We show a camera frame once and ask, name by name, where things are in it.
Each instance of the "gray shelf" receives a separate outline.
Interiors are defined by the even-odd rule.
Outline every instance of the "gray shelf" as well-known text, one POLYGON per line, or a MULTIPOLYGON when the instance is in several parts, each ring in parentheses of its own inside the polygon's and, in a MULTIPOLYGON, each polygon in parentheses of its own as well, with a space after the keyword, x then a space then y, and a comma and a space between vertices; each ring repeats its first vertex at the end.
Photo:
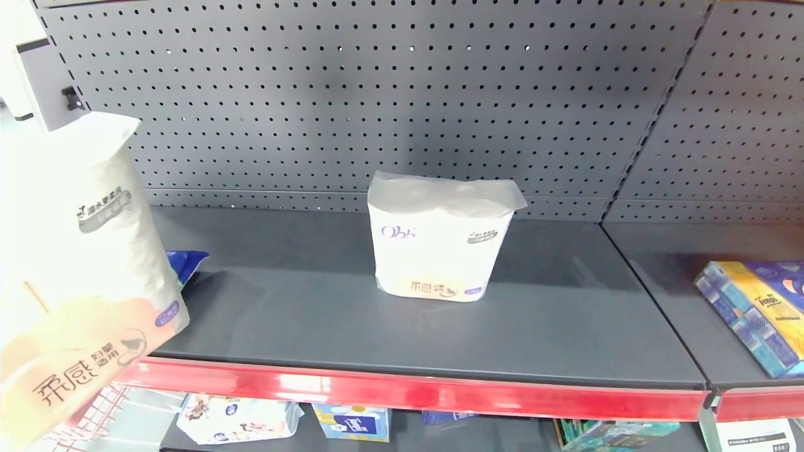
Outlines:
POLYGON ((804 256, 804 228, 759 224, 606 223, 605 230, 718 389, 798 385, 773 380, 693 284, 709 261, 804 256))
MULTIPOLYGON (((305 416, 291 438, 263 442, 241 442, 223 446, 198 446, 175 420, 162 440, 161 452, 295 452, 320 450, 325 452, 397 451, 511 451, 538 450, 558 452, 556 433, 549 420, 517 417, 476 417, 444 425, 424 425, 421 414, 413 411, 393 413, 390 443, 357 442, 326 439, 308 405, 305 416)), ((640 449, 643 452, 705 452, 703 440, 695 424, 684 423, 682 428, 657 439, 640 449)))
POLYGON ((377 289, 368 216, 153 208, 168 249, 211 258, 166 358, 408 375, 702 388, 600 226, 515 220, 474 303, 377 289), (339 345, 348 338, 347 345, 339 345))

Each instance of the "tissue package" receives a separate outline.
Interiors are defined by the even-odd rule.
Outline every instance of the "tissue package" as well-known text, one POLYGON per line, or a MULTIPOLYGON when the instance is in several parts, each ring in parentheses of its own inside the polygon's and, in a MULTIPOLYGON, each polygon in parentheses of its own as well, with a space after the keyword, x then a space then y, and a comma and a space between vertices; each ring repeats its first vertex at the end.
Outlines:
POLYGON ((67 419, 189 322, 125 143, 139 121, 91 112, 11 143, 0 253, 0 450, 67 419))
POLYGON ((402 297, 479 299, 514 210, 526 205, 510 180, 378 171, 368 188, 378 287, 402 297))
POLYGON ((770 376, 804 375, 804 261, 710 262, 695 284, 770 376))
POLYGON ((390 409, 313 404, 313 410, 327 438, 375 442, 390 439, 390 409))
POLYGON ((568 452, 630 452, 675 432, 678 422, 553 419, 558 442, 568 452))
POLYGON ((298 403, 189 394, 176 426, 200 445, 288 438, 304 412, 298 403))
POLYGON ((176 273, 179 288, 184 288, 184 285, 193 277, 201 262, 208 257, 209 253, 205 251, 171 250, 167 252, 167 260, 174 273, 176 273))
POLYGON ((477 414, 472 413, 452 413, 450 411, 428 411, 421 412, 421 420, 425 425, 439 425, 452 421, 460 421, 467 417, 475 417, 477 414))

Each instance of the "white plastic packaging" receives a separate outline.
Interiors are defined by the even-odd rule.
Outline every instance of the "white plastic packaging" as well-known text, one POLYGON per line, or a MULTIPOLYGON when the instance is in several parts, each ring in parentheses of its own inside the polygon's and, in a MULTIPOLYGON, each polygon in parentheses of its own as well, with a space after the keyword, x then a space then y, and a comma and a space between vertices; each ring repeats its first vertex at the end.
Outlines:
POLYGON ((288 438, 304 412, 298 403, 189 394, 176 426, 200 445, 288 438))
POLYGON ((478 300, 514 211, 526 205, 512 180, 377 171, 368 188, 377 286, 401 297, 478 300))
POLYGON ((13 187, 0 205, 4 451, 27 447, 189 322, 125 145, 138 125, 91 112, 2 153, 13 187))

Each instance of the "product packaging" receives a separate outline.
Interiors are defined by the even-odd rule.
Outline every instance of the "product packaging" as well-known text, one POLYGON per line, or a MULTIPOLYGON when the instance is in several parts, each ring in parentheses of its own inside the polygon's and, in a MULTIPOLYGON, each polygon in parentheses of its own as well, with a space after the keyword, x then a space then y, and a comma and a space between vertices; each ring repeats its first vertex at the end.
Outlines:
POLYGON ((368 188, 377 286, 402 297, 479 299, 511 217, 526 205, 512 180, 377 171, 368 188))
POLYGON ((292 437, 304 412, 298 403, 189 394, 176 426, 200 445, 292 437))
POLYGON ((681 427, 678 422, 553 419, 559 446, 568 452, 632 452, 681 427))
POLYGON ((804 375, 804 261, 710 262, 695 285, 770 376, 804 375))
POLYGON ((388 442, 391 410, 369 406, 313 404, 327 438, 388 442))
POLYGON ((184 285, 193 277, 201 262, 208 257, 209 253, 204 251, 168 251, 167 260, 170 262, 170 267, 174 273, 176 273, 178 286, 184 288, 184 285))
POLYGON ((91 112, 12 142, 0 220, 0 450, 77 412, 189 322, 126 141, 139 121, 91 112))
POLYGON ((421 420, 425 425, 439 425, 447 422, 459 421, 467 417, 475 417, 477 414, 472 413, 451 413, 449 411, 428 411, 421 412, 421 420))
POLYGON ((796 452, 790 419, 718 422, 710 409, 701 410, 698 426, 709 452, 796 452))

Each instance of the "gray pegboard panel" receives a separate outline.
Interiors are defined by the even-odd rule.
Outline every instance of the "gray pegboard panel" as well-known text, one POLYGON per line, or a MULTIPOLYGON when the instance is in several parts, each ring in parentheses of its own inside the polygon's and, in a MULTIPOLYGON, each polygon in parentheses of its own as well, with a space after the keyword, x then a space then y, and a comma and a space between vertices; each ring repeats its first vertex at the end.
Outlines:
POLYGON ((804 200, 802 20, 718 2, 619 197, 804 200))
POLYGON ((804 221, 804 203, 619 199, 606 222, 767 223, 804 221))
MULTIPOLYGON (((146 189, 149 203, 183 208, 248 208, 310 212, 368 213, 365 193, 349 191, 252 191, 146 189)), ((607 198, 526 196, 527 207, 514 215, 527 220, 599 221, 607 198)))
POLYGON ((365 191, 375 170, 610 198, 708 2, 107 2, 40 10, 147 187, 365 191))

